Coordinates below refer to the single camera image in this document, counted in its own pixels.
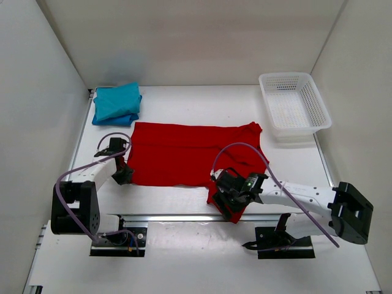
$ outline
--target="white basket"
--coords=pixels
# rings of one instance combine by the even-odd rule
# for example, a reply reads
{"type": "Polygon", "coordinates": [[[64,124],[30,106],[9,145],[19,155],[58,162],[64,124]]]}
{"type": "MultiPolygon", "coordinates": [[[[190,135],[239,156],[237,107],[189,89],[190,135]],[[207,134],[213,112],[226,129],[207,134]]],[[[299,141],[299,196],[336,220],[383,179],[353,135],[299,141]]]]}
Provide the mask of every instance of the white basket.
{"type": "Polygon", "coordinates": [[[258,81],[276,138],[306,137],[331,126],[331,118],[308,73],[265,73],[258,81]]]}

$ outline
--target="white tabletop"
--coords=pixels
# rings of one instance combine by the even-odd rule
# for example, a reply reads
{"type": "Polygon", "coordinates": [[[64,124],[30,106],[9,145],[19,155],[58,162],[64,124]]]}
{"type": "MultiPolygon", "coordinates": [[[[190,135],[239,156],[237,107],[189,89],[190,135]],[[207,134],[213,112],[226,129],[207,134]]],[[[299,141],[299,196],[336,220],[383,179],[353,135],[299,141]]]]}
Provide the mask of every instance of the white tabletop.
{"type": "MultiPolygon", "coordinates": [[[[270,132],[259,86],[160,86],[140,87],[143,96],[140,119],[151,123],[203,126],[241,126],[252,121],[263,129],[260,146],[270,166],[283,181],[329,186],[314,141],[299,146],[278,144],[270,132]]],[[[74,167],[92,161],[100,138],[109,132],[131,128],[93,126],[91,103],[74,167]]],[[[119,186],[109,179],[99,190],[100,210],[112,214],[219,214],[207,205],[206,188],[119,186]]],[[[298,211],[277,205],[252,203],[245,213],[284,213],[298,211]]]]}
{"type": "MultiPolygon", "coordinates": [[[[264,129],[261,146],[284,181],[327,186],[316,144],[288,148],[274,143],[258,86],[141,87],[140,121],[264,129]]],[[[92,104],[75,166],[87,164],[99,139],[132,128],[92,126],[92,104]]],[[[204,188],[118,186],[99,190],[101,213],[217,214],[204,188]]],[[[250,205],[247,213],[281,213],[291,208],[250,205]]],[[[364,246],[312,237],[316,258],[258,260],[240,245],[255,239],[255,224],[240,222],[148,223],[143,258],[90,257],[86,236],[54,235],[48,229],[32,269],[30,285],[42,293],[365,293],[380,290],[364,246]]]]}

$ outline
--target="red cloth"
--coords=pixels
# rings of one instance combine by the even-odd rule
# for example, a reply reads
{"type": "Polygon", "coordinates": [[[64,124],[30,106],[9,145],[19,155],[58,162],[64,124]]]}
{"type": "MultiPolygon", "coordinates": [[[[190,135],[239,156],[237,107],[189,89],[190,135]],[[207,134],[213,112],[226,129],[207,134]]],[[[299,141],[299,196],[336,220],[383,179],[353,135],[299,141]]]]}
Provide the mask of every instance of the red cloth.
{"type": "MultiPolygon", "coordinates": [[[[234,142],[245,142],[261,151],[261,131],[254,122],[240,127],[136,122],[127,163],[135,170],[132,182],[141,186],[208,187],[210,200],[216,188],[209,173],[219,151],[234,142]]],[[[251,172],[264,173],[266,168],[245,146],[233,146],[221,155],[216,170],[227,167],[245,178],[251,172]]]]}

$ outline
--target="blue cloth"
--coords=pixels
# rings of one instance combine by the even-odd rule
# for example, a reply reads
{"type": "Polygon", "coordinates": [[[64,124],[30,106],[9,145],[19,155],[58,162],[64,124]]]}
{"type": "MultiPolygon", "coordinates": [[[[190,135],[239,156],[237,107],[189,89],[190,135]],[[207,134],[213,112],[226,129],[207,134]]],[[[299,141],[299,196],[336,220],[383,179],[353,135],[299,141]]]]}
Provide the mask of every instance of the blue cloth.
{"type": "Polygon", "coordinates": [[[117,88],[97,88],[97,121],[108,118],[139,113],[141,96],[138,83],[131,83],[117,88]]]}
{"type": "Polygon", "coordinates": [[[136,113],[132,113],[131,115],[123,115],[118,118],[108,118],[103,121],[98,121],[97,116],[94,115],[92,119],[92,124],[95,126],[120,126],[120,127],[130,127],[133,121],[139,119],[139,116],[136,113]]]}

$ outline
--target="white wall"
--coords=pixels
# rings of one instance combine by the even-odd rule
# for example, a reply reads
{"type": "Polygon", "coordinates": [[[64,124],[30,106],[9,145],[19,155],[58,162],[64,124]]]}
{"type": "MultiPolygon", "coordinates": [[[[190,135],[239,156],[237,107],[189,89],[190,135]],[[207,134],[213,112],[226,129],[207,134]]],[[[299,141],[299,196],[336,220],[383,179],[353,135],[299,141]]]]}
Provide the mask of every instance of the white wall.
{"type": "Polygon", "coordinates": [[[328,163],[374,205],[367,252],[384,293],[392,293],[391,15],[390,0],[349,0],[312,73],[333,121],[321,132],[328,163]]]}
{"type": "Polygon", "coordinates": [[[343,0],[38,0],[86,85],[310,72],[343,0]]]}
{"type": "Polygon", "coordinates": [[[33,0],[0,4],[0,68],[0,293],[14,294],[23,290],[88,92],[33,0]]]}

